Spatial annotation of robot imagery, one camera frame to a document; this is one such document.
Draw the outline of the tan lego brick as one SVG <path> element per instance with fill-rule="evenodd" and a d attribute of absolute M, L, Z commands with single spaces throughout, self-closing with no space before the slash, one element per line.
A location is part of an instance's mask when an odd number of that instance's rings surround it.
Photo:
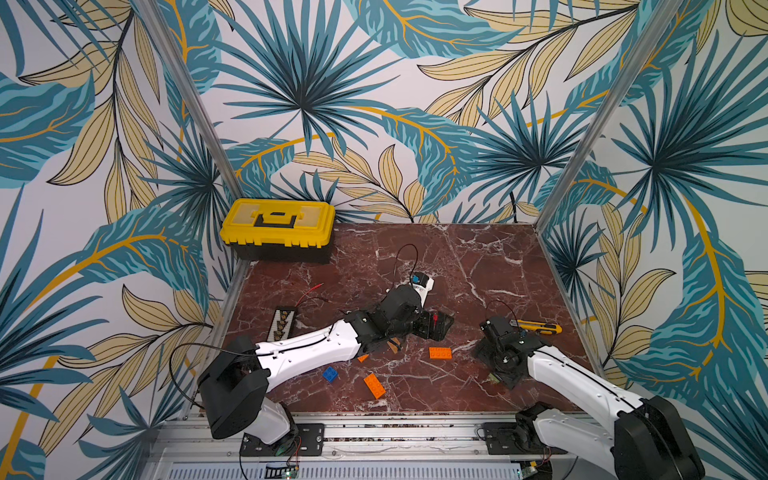
<path fill-rule="evenodd" d="M 394 337 L 387 340 L 387 345 L 394 354 L 400 353 L 404 348 L 404 343 L 400 338 Z"/>

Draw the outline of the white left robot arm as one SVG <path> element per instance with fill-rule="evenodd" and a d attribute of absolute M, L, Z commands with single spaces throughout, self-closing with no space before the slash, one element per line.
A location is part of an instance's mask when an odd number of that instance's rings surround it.
<path fill-rule="evenodd" d="M 429 284 L 403 284 L 324 329 L 276 342 L 238 337 L 220 348 L 198 379 L 211 436 L 220 440 L 244 432 L 267 445 L 279 443 L 294 428 L 288 409 L 267 398 L 278 386 L 372 353 L 394 339 L 444 340 L 454 318 L 424 308 L 430 290 Z"/>

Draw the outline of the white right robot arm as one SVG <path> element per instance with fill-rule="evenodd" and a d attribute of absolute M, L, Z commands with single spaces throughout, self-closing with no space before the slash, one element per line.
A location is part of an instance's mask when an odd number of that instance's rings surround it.
<path fill-rule="evenodd" d="M 512 424 L 483 430 L 502 453 L 569 452 L 616 479 L 702 479 L 705 467 L 677 409 L 645 398 L 579 365 L 539 335 L 491 317 L 481 323 L 475 356 L 508 388 L 542 383 L 590 416 L 585 422 L 538 402 Z"/>

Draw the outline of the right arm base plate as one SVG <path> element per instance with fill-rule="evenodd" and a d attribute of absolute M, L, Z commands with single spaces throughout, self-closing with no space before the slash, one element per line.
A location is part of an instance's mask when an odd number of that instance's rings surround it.
<path fill-rule="evenodd" d="M 566 451 L 545 445 L 532 426 L 516 422 L 487 422 L 475 429 L 475 435 L 485 442 L 489 455 L 529 455 L 548 457 Z"/>

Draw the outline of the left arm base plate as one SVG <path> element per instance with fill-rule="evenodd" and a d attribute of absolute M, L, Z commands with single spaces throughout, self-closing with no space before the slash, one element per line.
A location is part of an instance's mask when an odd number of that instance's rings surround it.
<path fill-rule="evenodd" d="M 266 444 L 256 436 L 245 434 L 241 442 L 240 455 L 246 458 L 319 457 L 324 447 L 325 425 L 323 423 L 301 423 L 273 444 Z"/>

